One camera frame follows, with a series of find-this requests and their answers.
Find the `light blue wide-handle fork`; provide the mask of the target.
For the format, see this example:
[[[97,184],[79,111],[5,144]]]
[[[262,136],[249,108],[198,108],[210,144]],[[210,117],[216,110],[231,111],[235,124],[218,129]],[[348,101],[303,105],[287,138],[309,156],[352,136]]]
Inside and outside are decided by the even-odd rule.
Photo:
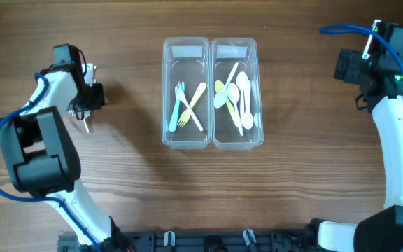
[[[180,100],[178,98],[176,98],[175,103],[174,103],[174,108],[173,108],[173,111],[171,114],[171,119],[169,122],[169,131],[170,132],[175,132],[177,129],[179,109],[180,109]]]

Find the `white slim fork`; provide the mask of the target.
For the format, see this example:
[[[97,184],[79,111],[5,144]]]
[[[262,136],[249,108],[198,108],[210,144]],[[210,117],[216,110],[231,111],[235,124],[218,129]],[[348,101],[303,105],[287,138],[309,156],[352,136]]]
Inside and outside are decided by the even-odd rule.
[[[177,100],[183,102],[184,105],[186,105],[187,110],[190,112],[190,115],[193,117],[193,119],[195,121],[195,124],[197,125],[199,130],[202,132],[203,127],[202,127],[201,123],[199,122],[198,118],[196,117],[194,111],[188,104],[187,99],[185,97],[185,93],[183,91],[183,88],[184,88],[184,82],[183,81],[178,82],[178,84],[175,86],[175,96],[176,96]]]

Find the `cream wide-handle fork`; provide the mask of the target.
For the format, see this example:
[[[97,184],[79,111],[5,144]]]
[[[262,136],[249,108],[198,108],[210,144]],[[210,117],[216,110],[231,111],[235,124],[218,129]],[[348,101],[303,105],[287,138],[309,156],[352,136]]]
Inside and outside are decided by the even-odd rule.
[[[202,82],[198,85],[198,87],[189,103],[191,108],[193,108],[195,106],[195,104],[198,102],[199,98],[203,95],[206,87],[207,87],[207,84],[205,82]],[[189,121],[190,117],[191,117],[190,112],[187,109],[185,109],[184,112],[182,112],[177,125],[179,127],[184,126]]]

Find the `white spoon with long handle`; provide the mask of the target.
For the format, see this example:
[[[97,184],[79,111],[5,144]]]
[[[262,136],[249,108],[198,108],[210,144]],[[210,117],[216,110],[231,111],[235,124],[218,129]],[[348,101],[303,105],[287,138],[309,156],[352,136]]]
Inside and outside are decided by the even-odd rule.
[[[225,86],[215,94],[213,103],[214,103],[214,107],[216,109],[220,108],[221,106],[223,106],[226,103],[226,101],[228,99],[227,88],[229,87],[229,84],[231,83],[231,80],[232,80],[234,74],[236,73],[238,66],[239,66],[239,63],[236,62],[234,64],[234,66],[232,67],[232,70],[230,71],[229,76],[227,77]]]

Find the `yellow plastic spoon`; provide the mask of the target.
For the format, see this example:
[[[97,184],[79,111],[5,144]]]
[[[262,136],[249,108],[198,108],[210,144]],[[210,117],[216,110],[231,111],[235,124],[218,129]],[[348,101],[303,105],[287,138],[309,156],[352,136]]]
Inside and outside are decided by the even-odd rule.
[[[224,83],[223,83],[221,80],[217,80],[217,81],[215,82],[215,91],[216,91],[216,92],[221,91],[221,90],[224,88],[224,86],[225,86],[225,85],[224,85]],[[232,103],[231,103],[231,101],[230,101],[229,99],[227,99],[227,101],[226,101],[226,106],[227,106],[227,109],[228,109],[228,111],[229,111],[229,114],[230,114],[231,117],[232,117],[232,121],[233,121],[234,125],[235,125],[236,127],[238,127],[239,124],[238,124],[237,121],[236,121],[235,109],[234,109],[234,107],[233,107],[233,105],[232,105]]]

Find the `white plastic spoon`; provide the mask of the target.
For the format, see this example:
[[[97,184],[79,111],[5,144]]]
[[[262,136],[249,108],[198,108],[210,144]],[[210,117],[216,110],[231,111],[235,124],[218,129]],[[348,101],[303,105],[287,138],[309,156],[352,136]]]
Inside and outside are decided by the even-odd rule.
[[[248,77],[244,71],[238,73],[236,77],[236,85],[240,91],[240,119],[242,125],[246,128],[246,115],[245,115],[245,87]]]
[[[229,100],[232,102],[234,106],[234,124],[238,127],[239,129],[239,134],[243,136],[243,127],[241,124],[240,116],[239,116],[239,109],[237,106],[237,103],[240,98],[239,94],[239,89],[234,83],[230,83],[227,87],[227,94]]]

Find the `white bent thin fork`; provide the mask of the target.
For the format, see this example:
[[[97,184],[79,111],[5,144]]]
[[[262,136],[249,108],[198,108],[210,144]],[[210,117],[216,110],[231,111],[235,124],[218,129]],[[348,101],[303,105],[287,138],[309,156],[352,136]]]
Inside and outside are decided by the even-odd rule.
[[[88,127],[86,119],[83,119],[83,124],[85,126],[85,129],[86,129],[87,133],[90,133],[90,128]]]

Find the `white wide-handle spoon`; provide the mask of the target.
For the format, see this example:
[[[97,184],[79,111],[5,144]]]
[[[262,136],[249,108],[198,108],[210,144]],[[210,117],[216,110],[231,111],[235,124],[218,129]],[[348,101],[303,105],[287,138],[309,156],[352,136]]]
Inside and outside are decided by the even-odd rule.
[[[251,84],[247,80],[245,82],[244,90],[244,114],[242,117],[242,123],[245,129],[250,130],[253,127],[253,115],[250,111],[250,96],[251,96]]]

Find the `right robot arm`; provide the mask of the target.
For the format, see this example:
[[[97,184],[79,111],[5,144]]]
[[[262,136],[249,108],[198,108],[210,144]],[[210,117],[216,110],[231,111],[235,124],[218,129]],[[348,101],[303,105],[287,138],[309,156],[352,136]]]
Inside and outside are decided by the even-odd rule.
[[[384,209],[357,224],[313,219],[303,245],[322,251],[403,251],[403,77],[394,58],[341,50],[334,78],[359,85],[383,151]]]

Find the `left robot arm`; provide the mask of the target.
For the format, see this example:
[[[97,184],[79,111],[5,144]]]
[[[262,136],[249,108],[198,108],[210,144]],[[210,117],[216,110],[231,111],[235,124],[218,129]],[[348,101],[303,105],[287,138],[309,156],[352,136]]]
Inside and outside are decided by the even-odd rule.
[[[114,220],[91,198],[80,179],[78,152],[62,118],[86,113],[105,104],[95,66],[74,45],[53,48],[55,62],[35,73],[37,88],[29,101],[0,118],[0,148],[10,181],[28,202],[53,207],[76,233],[80,251],[133,251],[132,243]],[[15,201],[23,197],[0,189]]]

